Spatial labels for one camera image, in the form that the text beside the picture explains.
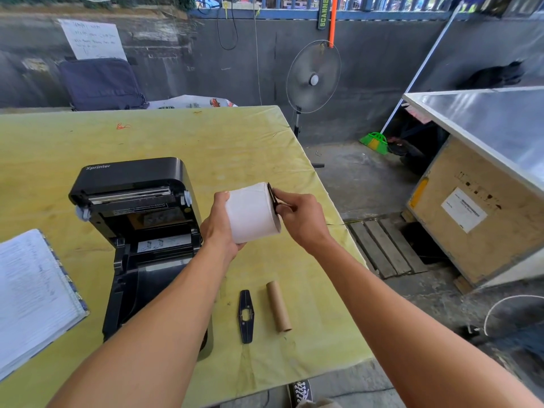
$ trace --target black printer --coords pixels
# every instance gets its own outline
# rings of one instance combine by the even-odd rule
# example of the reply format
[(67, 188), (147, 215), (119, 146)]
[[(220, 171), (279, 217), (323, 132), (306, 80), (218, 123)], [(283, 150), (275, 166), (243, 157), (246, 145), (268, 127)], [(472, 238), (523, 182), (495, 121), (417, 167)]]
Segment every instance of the black printer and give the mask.
[[(200, 215), (175, 157), (85, 166), (69, 198), (115, 248), (104, 341), (157, 296), (200, 249)], [(199, 359), (213, 348), (212, 320)]]

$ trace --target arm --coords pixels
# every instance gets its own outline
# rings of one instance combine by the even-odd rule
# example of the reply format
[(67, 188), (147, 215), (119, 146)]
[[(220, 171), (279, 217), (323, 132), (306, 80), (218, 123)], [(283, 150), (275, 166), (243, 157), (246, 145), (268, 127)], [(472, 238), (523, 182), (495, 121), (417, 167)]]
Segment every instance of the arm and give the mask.
[(227, 192), (215, 194), (201, 225), (204, 246), (166, 289), (83, 361), (50, 408), (181, 406), (219, 285), (242, 247), (232, 241), (227, 200)]
[(338, 245), (312, 195), (274, 189), (293, 239), (329, 276), (407, 407), (544, 407), (476, 347), (398, 295)]

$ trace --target black sneaker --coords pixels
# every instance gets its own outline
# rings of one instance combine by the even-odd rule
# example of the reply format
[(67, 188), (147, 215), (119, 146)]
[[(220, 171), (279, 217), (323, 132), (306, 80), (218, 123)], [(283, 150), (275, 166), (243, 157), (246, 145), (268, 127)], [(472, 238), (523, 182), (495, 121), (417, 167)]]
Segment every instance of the black sneaker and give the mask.
[(287, 385), (287, 389), (289, 390), (289, 399), (292, 408), (300, 404), (303, 399), (307, 401), (312, 400), (312, 389), (309, 387), (309, 380), (289, 384)]

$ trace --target plywood box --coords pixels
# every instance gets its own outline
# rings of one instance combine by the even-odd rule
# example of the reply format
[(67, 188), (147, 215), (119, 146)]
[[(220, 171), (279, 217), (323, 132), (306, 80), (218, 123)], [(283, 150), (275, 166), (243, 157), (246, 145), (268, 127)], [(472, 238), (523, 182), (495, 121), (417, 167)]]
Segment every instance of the plywood box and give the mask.
[(544, 274), (544, 200), (454, 137), (407, 206), (474, 287)]

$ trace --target brown cardboard tube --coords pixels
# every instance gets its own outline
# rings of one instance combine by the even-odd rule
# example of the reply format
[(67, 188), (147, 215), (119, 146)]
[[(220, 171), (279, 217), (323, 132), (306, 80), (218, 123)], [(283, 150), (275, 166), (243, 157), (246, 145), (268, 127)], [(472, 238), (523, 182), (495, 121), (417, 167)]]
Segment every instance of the brown cardboard tube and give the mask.
[(278, 332), (287, 332), (293, 329), (291, 321), (289, 320), (289, 314), (287, 313), (287, 307), (281, 296), (280, 284), (277, 281), (267, 283), (268, 298), (270, 299), (270, 306), (272, 307), (272, 314), (274, 315), (274, 321), (276, 322), (276, 329)]

